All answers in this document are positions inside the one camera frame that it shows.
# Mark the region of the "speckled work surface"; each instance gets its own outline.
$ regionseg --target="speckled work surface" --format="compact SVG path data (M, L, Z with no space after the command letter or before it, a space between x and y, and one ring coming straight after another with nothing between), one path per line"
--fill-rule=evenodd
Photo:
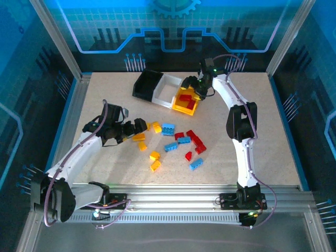
M167 73L185 78L193 73ZM228 108L216 93L200 102L193 117L132 97L132 90L139 72L93 73L82 113L79 119L76 141L83 126L99 115L102 99L126 107L129 120L142 118L147 122L175 124L175 132L192 129L204 142L207 150L201 155L195 153L194 144L183 144L178 150L164 151L164 145L174 137L145 131L147 150L141 152L138 143L131 139L122 144L102 150L94 156L76 178L77 183L98 181L118 184L236 184L238 169L235 148L227 136L225 124ZM257 176L268 184L298 185L299 179L282 127L280 115L265 73L233 73L232 82L240 93L258 106L259 140L254 146L255 170ZM151 172L152 151L161 154L161 166ZM195 171L189 169L184 155L193 151L192 162L198 158L204 164Z

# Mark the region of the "yellow block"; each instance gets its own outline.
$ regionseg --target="yellow block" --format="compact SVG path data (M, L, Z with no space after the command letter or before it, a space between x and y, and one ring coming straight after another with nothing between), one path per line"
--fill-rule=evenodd
M180 95L191 95L193 97L193 99L196 100L194 108L193 109L187 109L188 106L188 101L180 101L179 97ZM175 99L174 99L174 103L173 103L173 110L188 114L190 116L194 115L196 108L198 106L199 103L199 96L197 94L195 94L194 89L192 87L189 87L188 89L182 89L180 88L177 92L177 94L175 95Z
M132 137L133 141L142 141L145 140L145 133L140 133Z
M162 128L158 122L153 122L152 126L156 133L160 133L162 131Z
M155 160L154 163L151 165L152 172L155 172L157 168L161 165L161 162L159 160Z
M159 152L156 152L156 151L153 151L151 154L150 154L150 159L151 160L158 160L159 158L160 158L160 154L159 154Z
M145 145L145 142L140 142L139 143L139 149L140 151L144 151L147 149L147 146Z

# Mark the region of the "glass panel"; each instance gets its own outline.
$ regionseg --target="glass panel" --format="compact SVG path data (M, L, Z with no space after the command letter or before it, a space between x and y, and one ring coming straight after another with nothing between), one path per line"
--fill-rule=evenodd
M287 120L317 203L329 198L336 202L335 12L336 1L316 1L274 75L282 102L294 95L284 108L292 111ZM329 237L335 248L335 236Z
M46 167L73 76L29 1L0 1L0 34L0 247L5 252L17 246L30 209L29 181L38 172L34 167Z
M301 0L45 1L82 71L195 71L234 53L265 71ZM227 69L234 62L223 61Z

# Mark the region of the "table surface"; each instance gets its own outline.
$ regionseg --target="table surface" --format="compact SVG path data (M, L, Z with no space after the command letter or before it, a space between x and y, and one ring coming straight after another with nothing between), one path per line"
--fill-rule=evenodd
M184 79L196 73L167 73ZM102 148L83 168L75 182L98 181L106 184L236 184L238 177L236 152L227 136L225 125L228 108L219 94L199 103L194 116L132 97L133 85L140 72L93 73L74 143L83 126L101 113L102 99L129 110L129 120L142 118L146 122L175 124L175 133L192 129L204 142L207 150L201 155L194 144L179 145L177 150L165 152L164 146L174 141L171 136L145 131L147 150L141 152L131 139L118 146ZM299 178L282 126L273 92L265 73L233 73L233 84L249 101L258 106L258 136L254 144L255 171L267 184L298 185ZM155 172L152 151L161 154L161 166ZM184 155L193 152L192 161L202 158L204 164L195 171L189 169Z

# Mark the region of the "blue lego brick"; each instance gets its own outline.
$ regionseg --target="blue lego brick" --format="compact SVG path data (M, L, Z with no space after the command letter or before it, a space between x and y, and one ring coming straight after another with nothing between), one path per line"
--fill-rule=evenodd
M168 129L168 128L162 128L161 134L162 135L174 135L174 130Z
M185 138L178 138L177 142L178 142L178 144L191 143L191 138L190 138L190 136L187 136Z
M165 145L164 150L165 151L172 151L172 150L177 149L178 147L179 147L179 145L176 142L173 142L173 143Z
M193 171L202 164L203 164L203 159L197 159L196 161L194 161L193 163L189 165L189 168Z
M170 123L163 123L162 128L168 128L168 129L175 130L175 125L170 124Z

